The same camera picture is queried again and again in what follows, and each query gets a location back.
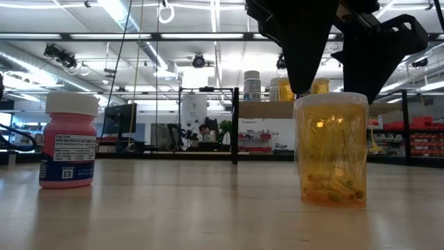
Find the pink pill bottle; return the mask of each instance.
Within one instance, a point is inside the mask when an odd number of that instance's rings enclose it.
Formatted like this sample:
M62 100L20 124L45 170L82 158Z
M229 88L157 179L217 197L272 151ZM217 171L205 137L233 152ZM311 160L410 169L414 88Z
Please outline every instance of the pink pill bottle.
M43 188L79 188L92 183L96 156L99 100L86 94L52 92L46 98L51 118L43 132L39 184Z

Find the ceiling beam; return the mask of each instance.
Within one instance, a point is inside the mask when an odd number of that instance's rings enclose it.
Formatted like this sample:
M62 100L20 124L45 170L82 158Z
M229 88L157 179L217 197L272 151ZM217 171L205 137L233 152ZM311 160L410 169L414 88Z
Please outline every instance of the ceiling beam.
M342 42L342 33L330 33L328 42ZM270 42L259 33L141 33L142 42ZM0 41L27 42L121 42L122 33L15 33L0 32ZM126 35L125 42L138 42L139 34ZM429 33L429 42L444 42L444 33Z

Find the pill bottle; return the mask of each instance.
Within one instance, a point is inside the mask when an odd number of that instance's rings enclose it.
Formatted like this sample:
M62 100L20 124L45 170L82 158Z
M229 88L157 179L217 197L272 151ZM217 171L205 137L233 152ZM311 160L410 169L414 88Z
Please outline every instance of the pill bottle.
M294 93L291 91L288 78L281 78L279 80L279 101L294 101Z
M271 79L270 101L279 101L279 80L280 80L280 78Z
M316 78L311 84L311 94L327 94L330 86L330 80L327 78Z
M43 188L90 185L94 175L99 100L86 94L52 92L46 98L44 147L39 184Z
M250 70L244 74L244 101L261 101L260 73Z
M312 94L295 101L301 199L318 206L360 208L367 194L367 97Z

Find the translucent orange container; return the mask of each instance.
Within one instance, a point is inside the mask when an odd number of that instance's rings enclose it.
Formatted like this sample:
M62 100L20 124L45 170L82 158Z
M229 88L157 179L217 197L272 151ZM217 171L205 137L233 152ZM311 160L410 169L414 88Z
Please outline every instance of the translucent orange container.
M294 101L294 93L291 91L290 80L282 78L279 80L279 101Z
M365 206L367 98L349 92L310 95L295 101L294 117L302 200Z

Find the desk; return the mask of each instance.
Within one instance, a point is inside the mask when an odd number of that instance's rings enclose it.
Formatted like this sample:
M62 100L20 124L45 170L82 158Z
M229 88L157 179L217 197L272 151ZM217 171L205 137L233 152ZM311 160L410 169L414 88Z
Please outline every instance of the desk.
M2 249L442 249L444 172L368 164L368 205L300 201L292 162L97 160L93 186L3 169Z

